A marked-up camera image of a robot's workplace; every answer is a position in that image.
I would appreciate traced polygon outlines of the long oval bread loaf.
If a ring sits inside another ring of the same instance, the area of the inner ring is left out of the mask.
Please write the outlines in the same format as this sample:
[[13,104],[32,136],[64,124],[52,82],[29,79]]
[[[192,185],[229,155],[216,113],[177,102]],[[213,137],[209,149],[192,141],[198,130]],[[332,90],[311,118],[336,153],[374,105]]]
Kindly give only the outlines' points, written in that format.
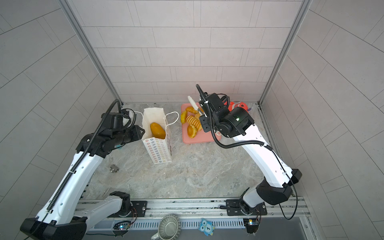
[[153,122],[150,124],[150,128],[154,138],[162,140],[166,138],[166,131],[160,124]]

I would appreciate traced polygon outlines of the white printed paper bag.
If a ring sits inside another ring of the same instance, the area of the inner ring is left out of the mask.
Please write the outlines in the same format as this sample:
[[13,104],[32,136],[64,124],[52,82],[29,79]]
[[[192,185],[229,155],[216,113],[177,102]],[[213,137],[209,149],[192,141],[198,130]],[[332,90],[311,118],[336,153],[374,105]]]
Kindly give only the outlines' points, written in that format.
[[165,113],[163,108],[146,108],[142,112],[141,140],[153,164],[172,162],[172,141],[170,126],[177,122],[178,112]]

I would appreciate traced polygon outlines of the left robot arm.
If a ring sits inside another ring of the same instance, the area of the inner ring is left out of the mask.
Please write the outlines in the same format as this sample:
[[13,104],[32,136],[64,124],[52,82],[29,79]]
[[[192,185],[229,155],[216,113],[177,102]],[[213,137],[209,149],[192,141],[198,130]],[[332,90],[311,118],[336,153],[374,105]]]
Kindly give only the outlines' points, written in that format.
[[112,192],[105,200],[76,215],[78,202],[100,163],[112,151],[140,140],[145,130],[135,124],[132,109],[110,109],[93,134],[86,135],[60,185],[34,218],[23,221],[20,231],[26,239],[81,240],[94,225],[111,215],[126,217],[133,211],[130,195]]

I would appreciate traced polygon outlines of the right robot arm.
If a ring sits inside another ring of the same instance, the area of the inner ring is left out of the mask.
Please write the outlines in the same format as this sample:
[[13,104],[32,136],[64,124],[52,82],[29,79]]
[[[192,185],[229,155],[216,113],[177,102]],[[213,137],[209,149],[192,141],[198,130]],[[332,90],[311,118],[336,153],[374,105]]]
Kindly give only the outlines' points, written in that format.
[[254,119],[246,109],[229,109],[229,97],[200,93],[196,103],[188,98],[193,109],[201,114],[200,122],[204,132],[211,133],[215,143],[223,149],[243,147],[264,174],[263,181],[247,189],[239,200],[238,208],[245,215],[251,215],[257,206],[267,203],[272,206],[286,202],[296,192],[295,184],[302,173],[291,169],[275,153],[261,135]]

